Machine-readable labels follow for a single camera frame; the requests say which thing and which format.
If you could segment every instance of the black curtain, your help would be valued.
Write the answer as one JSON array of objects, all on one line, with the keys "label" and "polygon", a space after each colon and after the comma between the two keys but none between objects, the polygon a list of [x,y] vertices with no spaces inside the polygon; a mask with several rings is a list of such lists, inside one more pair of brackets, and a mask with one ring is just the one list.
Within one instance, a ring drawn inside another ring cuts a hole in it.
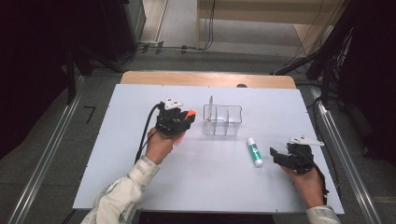
[{"label": "black curtain", "polygon": [[0,159],[64,90],[64,45],[35,1],[0,3]]}]

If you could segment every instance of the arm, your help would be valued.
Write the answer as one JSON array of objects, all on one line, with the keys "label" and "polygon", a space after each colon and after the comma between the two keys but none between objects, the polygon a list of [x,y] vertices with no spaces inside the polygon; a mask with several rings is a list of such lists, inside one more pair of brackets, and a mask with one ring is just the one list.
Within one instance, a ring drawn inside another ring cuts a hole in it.
[{"label": "arm", "polygon": [[294,186],[303,198],[310,223],[341,223],[332,208],[323,202],[322,182],[317,170],[311,169],[309,172],[299,175],[291,169],[285,167],[282,169],[291,177]]},{"label": "arm", "polygon": [[145,156],[140,158],[128,175],[99,193],[93,203],[93,209],[81,223],[131,223],[136,205],[160,169],[158,165],[171,152],[174,142],[178,139],[178,136],[167,137],[156,133],[154,128],[148,132],[148,136],[152,137],[148,141]]}]

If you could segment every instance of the gray carpet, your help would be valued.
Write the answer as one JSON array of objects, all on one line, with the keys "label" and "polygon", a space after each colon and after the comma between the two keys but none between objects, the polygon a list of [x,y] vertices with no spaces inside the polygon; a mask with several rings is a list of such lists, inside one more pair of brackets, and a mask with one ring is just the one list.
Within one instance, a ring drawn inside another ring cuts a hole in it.
[{"label": "gray carpet", "polygon": [[[155,54],[155,51],[136,54],[123,67],[129,70],[221,71],[266,74],[289,60],[288,57],[276,56],[214,52],[181,54],[180,51],[163,50],[160,54]],[[307,83],[301,75],[294,74],[293,77],[295,77],[297,83]],[[121,74],[116,74],[108,69],[97,68],[88,79],[73,118],[24,223],[62,223],[72,211],[79,180],[90,157],[111,94],[115,85],[120,82],[120,78]],[[305,103],[310,105],[314,100],[310,90],[312,87],[300,85],[298,88],[302,92]],[[2,208],[0,220],[8,220],[11,215],[23,186],[35,169],[36,163],[64,112],[66,94],[65,91],[53,102],[26,140],[0,160],[0,206]],[[86,122],[91,110],[84,108],[84,105],[96,106],[88,124]],[[369,193],[373,197],[394,197],[396,195],[396,189],[394,188],[396,184],[394,178],[395,167],[383,161],[363,158],[361,155],[363,143],[350,118],[347,114],[338,110],[335,101],[331,101],[330,108]],[[340,216],[340,219],[343,223],[366,223],[354,191],[350,187],[320,117],[318,117],[318,126],[332,154],[335,170],[339,176],[341,201],[346,211],[344,215]],[[323,150],[332,177],[335,179],[328,153],[324,148]],[[375,203],[375,207],[383,223],[396,222],[396,216],[394,215],[395,202]],[[86,214],[87,211],[77,211],[69,223],[79,223]],[[304,214],[274,215],[274,220],[276,224],[307,223]]]}]

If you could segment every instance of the metal rail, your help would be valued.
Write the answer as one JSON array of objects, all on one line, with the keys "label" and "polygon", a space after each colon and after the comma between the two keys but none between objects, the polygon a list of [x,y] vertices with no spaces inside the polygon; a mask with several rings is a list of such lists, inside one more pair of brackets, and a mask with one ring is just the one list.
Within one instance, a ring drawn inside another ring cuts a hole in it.
[{"label": "metal rail", "polygon": [[78,86],[77,86],[77,95],[75,99],[71,102],[70,105],[67,105],[61,119],[58,122],[58,125],[55,128],[55,131],[52,134],[47,147],[41,156],[40,161],[38,162],[35,171],[24,187],[21,197],[18,200],[17,206],[15,207],[8,224],[19,224],[23,223],[27,213],[29,212],[30,206],[32,205],[35,196],[37,195],[38,189],[43,182],[43,179],[50,167],[50,163],[52,162],[52,158],[58,149],[58,146],[64,136],[64,132],[69,124],[70,119],[72,118],[74,111],[76,110],[76,106],[78,105],[78,101],[81,98],[82,89],[86,83],[86,77],[79,77]]},{"label": "metal rail", "polygon": [[[312,88],[311,91],[315,98],[320,96],[319,90]],[[327,131],[329,132],[330,138],[332,139],[332,143],[334,144],[334,149],[338,154],[340,162],[344,166],[346,176],[350,182],[353,191],[355,192],[356,199],[361,206],[361,211],[363,212],[367,223],[381,224],[381,218],[375,209],[373,200],[370,197],[367,188],[364,186],[364,183],[361,180],[361,176],[359,175],[355,163],[349,156],[347,147],[344,144],[341,134],[338,132],[334,120],[332,119],[331,111],[326,110],[321,102],[319,102],[318,107],[320,110],[320,115],[322,116],[323,121],[326,125]]]}]

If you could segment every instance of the black cable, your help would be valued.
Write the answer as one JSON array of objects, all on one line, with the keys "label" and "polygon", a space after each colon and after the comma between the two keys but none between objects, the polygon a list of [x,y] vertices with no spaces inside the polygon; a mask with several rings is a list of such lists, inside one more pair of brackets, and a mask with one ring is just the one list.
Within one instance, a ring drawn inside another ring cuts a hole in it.
[{"label": "black cable", "polygon": [[216,8],[216,0],[213,0],[213,5],[212,5],[212,9],[210,12],[210,19],[209,19],[209,38],[206,41],[205,47],[201,50],[207,50],[213,44],[213,39],[214,39],[213,20],[215,17],[215,8]]},{"label": "black cable", "polygon": [[142,154],[143,142],[145,141],[146,132],[148,131],[149,121],[151,120],[152,113],[154,113],[154,110],[156,108],[159,108],[160,106],[161,106],[161,104],[155,105],[154,107],[152,107],[151,111],[148,114],[148,119],[146,121],[145,130],[143,131],[142,139],[140,140],[140,146],[139,146],[139,149],[137,150],[136,157],[134,158],[134,163],[136,163],[140,159],[140,155]]},{"label": "black cable", "polygon": [[314,25],[315,21],[318,19],[318,16],[320,15],[321,9],[323,7],[323,2],[324,0],[321,1],[320,6],[319,6],[319,12],[318,15],[314,18],[314,20],[312,21],[312,24],[309,26],[308,31],[306,32],[305,38],[301,41],[300,47],[297,48],[297,52],[295,53],[295,55],[291,58],[291,60],[287,63],[287,65],[291,64],[291,62],[301,53],[299,53],[300,48],[303,46],[304,41],[306,40],[306,38],[308,37],[309,31],[311,30],[312,26]]},{"label": "black cable", "polygon": [[329,191],[326,189],[326,178],[324,177],[324,174],[320,171],[319,167],[314,163],[314,161],[312,161],[309,158],[307,158],[303,153],[301,153],[298,150],[296,150],[295,152],[297,152],[298,154],[303,156],[307,161],[309,161],[309,163],[311,163],[311,165],[313,165],[313,167],[317,171],[317,173],[319,175],[319,178],[320,178],[320,180],[322,182],[323,202],[324,202],[324,204],[327,204],[327,194],[329,193]]},{"label": "black cable", "polygon": [[142,146],[142,149],[145,148],[145,146],[146,146],[146,144],[148,143],[148,141],[150,140],[150,138],[151,138],[152,136],[154,136],[154,134],[156,134],[157,132],[158,132],[158,130],[155,131],[155,133],[153,133],[153,134],[148,138],[148,140],[146,140],[145,144]]},{"label": "black cable", "polygon": [[76,213],[76,210],[73,209],[73,211],[64,219],[64,221],[62,222],[62,224],[67,224],[70,219],[72,219],[72,216]]}]

